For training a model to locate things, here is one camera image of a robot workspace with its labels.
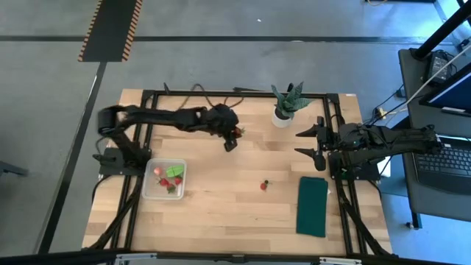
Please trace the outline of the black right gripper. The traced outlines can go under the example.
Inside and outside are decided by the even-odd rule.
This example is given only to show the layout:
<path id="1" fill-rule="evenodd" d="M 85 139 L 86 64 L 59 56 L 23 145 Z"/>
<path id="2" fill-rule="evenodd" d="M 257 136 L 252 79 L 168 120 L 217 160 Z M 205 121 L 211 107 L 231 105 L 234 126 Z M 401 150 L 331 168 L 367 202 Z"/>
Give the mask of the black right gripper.
<path id="1" fill-rule="evenodd" d="M 331 127 L 325 126 L 325 119 L 322 116 L 318 116 L 316 121 L 317 123 L 313 124 L 310 129 L 299 132 L 296 136 L 305 138 L 316 137 L 318 150 L 303 148 L 295 148 L 294 150 L 312 158 L 316 170 L 321 172 L 326 170 L 326 160 L 323 152 L 347 151 L 347 145 L 341 139 L 339 133 L 334 132 Z"/>

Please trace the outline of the black diagonal pole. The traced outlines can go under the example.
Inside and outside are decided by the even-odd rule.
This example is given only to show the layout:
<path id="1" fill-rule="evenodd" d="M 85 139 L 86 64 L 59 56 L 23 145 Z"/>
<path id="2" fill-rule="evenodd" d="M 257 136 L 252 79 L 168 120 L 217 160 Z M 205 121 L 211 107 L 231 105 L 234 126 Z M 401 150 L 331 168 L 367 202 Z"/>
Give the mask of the black diagonal pole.
<path id="1" fill-rule="evenodd" d="M 464 2 L 418 49 L 411 51 L 416 60 L 426 58 L 448 35 L 471 18 L 471 0 Z"/>

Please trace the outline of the black workstation desk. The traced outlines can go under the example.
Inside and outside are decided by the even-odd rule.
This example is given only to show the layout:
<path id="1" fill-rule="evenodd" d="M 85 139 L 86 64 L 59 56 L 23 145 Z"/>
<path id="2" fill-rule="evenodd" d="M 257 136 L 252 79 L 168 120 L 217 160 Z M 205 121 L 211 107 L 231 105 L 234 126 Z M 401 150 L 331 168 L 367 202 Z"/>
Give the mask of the black workstation desk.
<path id="1" fill-rule="evenodd" d="M 398 57 L 406 95 L 411 97 L 423 84 L 426 62 L 415 60 L 408 49 L 401 49 Z M 443 113 L 439 108 L 421 105 L 418 99 L 408 104 L 408 118 L 403 121 L 418 128 L 432 124 L 440 135 L 471 138 L 471 117 Z M 451 194 L 420 184 L 411 153 L 403 155 L 403 164 L 412 212 L 471 222 L 471 195 Z"/>

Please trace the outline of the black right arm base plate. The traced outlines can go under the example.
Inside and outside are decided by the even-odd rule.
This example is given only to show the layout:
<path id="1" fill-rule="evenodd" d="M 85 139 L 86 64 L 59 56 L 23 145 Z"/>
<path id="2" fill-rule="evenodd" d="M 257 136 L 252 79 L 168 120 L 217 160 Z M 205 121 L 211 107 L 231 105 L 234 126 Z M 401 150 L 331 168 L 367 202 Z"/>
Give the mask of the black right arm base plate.
<path id="1" fill-rule="evenodd" d="M 378 163 L 383 158 L 366 158 L 358 152 L 331 152 L 327 156 L 332 178 L 341 180 L 379 180 Z"/>

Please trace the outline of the white round plant pot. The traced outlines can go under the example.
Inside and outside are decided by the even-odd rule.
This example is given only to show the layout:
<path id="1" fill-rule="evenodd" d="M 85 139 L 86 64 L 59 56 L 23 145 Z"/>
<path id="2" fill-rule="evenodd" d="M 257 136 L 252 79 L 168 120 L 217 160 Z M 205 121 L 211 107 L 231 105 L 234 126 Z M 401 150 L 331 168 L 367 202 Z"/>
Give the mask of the white round plant pot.
<path id="1" fill-rule="evenodd" d="M 272 115 L 272 123 L 278 128 L 285 128 L 291 125 L 293 118 L 284 116 L 277 108 L 274 109 Z"/>

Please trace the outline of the black orange-striped floor mat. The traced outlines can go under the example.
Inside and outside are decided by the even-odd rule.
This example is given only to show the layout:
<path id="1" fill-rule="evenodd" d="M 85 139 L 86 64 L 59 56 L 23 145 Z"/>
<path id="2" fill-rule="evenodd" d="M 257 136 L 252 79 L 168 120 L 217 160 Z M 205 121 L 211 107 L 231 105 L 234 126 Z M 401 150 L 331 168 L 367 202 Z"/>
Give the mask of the black orange-striped floor mat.
<path id="1" fill-rule="evenodd" d="M 128 61 L 142 7 L 143 0 L 98 0 L 78 61 Z"/>

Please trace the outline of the clear plastic tupperware container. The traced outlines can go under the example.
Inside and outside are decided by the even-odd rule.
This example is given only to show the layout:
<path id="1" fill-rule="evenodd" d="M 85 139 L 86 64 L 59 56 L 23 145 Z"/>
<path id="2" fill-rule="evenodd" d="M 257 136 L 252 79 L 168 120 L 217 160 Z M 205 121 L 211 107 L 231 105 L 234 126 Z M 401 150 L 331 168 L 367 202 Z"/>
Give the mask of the clear plastic tupperware container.
<path id="1" fill-rule="evenodd" d="M 182 174 L 181 178 L 183 182 L 179 185 L 176 185 L 174 182 L 174 178 L 169 178 L 166 176 L 166 169 L 169 166 L 175 165 L 184 165 L 185 172 Z M 162 175 L 157 176 L 154 173 L 155 168 L 162 169 Z M 179 200 L 182 199 L 185 193 L 185 181 L 186 181 L 186 172 L 187 172 L 187 164 L 182 159 L 163 159 L 163 158 L 152 158 L 148 161 L 146 165 L 146 171 L 143 180 L 143 188 L 141 191 L 141 195 L 145 199 L 153 199 L 153 200 Z M 166 186 L 161 186 L 159 184 L 160 178 L 166 178 L 170 183 L 175 184 L 177 189 L 173 194 L 169 194 L 166 190 Z"/>

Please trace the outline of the dark green folded cloth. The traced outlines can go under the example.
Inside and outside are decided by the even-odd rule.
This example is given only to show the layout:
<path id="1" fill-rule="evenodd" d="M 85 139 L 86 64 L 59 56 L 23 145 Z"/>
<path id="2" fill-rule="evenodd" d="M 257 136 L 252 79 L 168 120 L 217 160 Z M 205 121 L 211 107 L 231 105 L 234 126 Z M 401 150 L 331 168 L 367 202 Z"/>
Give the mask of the dark green folded cloth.
<path id="1" fill-rule="evenodd" d="M 296 233 L 326 237 L 327 191 L 328 183 L 324 178 L 300 178 Z"/>

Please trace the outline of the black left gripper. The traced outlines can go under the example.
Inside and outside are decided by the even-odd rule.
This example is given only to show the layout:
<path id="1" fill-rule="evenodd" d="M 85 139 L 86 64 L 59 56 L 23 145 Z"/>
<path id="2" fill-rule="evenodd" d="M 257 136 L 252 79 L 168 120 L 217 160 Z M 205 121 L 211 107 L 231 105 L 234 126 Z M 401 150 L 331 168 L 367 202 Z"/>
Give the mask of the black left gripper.
<path id="1" fill-rule="evenodd" d="M 205 113 L 205 131 L 224 138 L 224 149 L 231 152 L 238 146 L 233 130 L 239 123 L 234 110 L 227 105 L 217 104 Z"/>

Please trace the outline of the black aluminium table frame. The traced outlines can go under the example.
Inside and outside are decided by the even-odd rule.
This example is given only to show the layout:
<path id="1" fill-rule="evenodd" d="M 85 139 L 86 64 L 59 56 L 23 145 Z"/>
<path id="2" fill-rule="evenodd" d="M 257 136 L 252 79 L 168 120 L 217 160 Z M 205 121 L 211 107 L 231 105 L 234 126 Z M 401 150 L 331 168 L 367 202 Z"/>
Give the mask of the black aluminium table frame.
<path id="1" fill-rule="evenodd" d="M 156 158 L 182 159 L 187 164 L 185 193 L 179 200 L 142 198 L 123 221 L 117 246 L 155 252 L 192 252 L 265 255 L 345 255 L 371 253 L 354 227 L 344 232 L 336 185 L 328 171 L 295 148 L 313 148 L 312 138 L 297 137 L 318 116 L 333 119 L 335 107 L 324 96 L 299 111 L 293 123 L 273 125 L 275 97 L 269 92 L 215 92 L 185 97 L 183 92 L 126 89 L 120 105 L 174 110 L 208 102 L 232 105 L 245 133 L 232 152 L 220 138 L 203 132 L 185 133 L 170 127 L 142 127 L 142 144 Z M 297 198 L 301 177 L 324 178 L 328 183 L 326 237 L 296 233 Z M 260 184 L 268 180 L 265 191 Z"/>

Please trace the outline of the black power adapter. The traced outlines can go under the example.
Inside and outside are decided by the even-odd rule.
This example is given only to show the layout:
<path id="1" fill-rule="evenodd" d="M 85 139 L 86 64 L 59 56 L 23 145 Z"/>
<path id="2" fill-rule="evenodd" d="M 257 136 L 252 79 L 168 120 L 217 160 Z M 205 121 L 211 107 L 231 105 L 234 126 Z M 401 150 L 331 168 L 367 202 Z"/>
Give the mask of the black power adapter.
<path id="1" fill-rule="evenodd" d="M 440 85 L 451 75 L 452 66 L 447 65 L 450 58 L 444 51 L 436 51 L 431 54 L 426 70 L 426 77 L 430 85 Z"/>

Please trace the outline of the green snake plant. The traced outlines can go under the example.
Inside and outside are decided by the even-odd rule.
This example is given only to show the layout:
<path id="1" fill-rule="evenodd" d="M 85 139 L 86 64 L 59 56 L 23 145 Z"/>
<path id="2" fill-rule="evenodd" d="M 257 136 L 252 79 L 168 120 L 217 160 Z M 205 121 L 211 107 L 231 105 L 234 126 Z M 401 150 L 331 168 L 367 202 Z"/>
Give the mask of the green snake plant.
<path id="1" fill-rule="evenodd" d="M 307 107 L 311 103 L 310 99 L 302 97 L 303 85 L 304 82 L 297 86 L 291 83 L 291 90 L 286 95 L 279 92 L 275 85 L 271 85 L 272 92 L 277 98 L 275 115 L 279 119 L 292 119 L 298 110 Z"/>

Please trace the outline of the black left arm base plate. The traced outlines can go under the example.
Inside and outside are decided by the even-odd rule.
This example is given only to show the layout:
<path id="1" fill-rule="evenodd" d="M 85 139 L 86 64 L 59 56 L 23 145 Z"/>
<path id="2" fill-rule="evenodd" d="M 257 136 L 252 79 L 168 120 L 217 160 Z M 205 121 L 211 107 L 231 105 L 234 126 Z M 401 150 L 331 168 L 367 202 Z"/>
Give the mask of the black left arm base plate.
<path id="1" fill-rule="evenodd" d="M 100 174 L 140 176 L 144 175 L 151 154 L 148 149 L 138 149 L 137 152 L 133 152 L 106 148 L 103 155 L 94 154 L 93 158 L 100 164 Z"/>

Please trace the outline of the grey chair base leg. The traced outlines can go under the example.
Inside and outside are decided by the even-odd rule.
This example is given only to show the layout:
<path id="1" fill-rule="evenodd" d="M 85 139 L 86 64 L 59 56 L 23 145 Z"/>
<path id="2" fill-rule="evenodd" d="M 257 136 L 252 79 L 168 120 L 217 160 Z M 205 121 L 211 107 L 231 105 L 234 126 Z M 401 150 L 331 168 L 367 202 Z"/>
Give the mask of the grey chair base leg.
<path id="1" fill-rule="evenodd" d="M 28 170 L 0 160 L 0 176 L 6 173 L 25 177 L 28 174 Z"/>

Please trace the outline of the black crossbar with silver brackets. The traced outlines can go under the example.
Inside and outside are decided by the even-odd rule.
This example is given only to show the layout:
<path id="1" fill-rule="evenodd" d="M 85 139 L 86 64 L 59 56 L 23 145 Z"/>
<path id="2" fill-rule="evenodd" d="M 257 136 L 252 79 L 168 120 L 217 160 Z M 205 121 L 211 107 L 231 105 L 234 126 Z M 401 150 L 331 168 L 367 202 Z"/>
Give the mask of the black crossbar with silver brackets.
<path id="1" fill-rule="evenodd" d="M 299 262 L 316 265 L 457 265 L 435 261 L 400 258 L 396 255 L 351 254 L 327 255 L 262 255 L 192 252 L 131 252 L 126 249 L 80 250 L 0 258 L 0 265 L 98 265 L 137 260 L 198 260 L 225 261 L 232 264 L 248 262 Z"/>

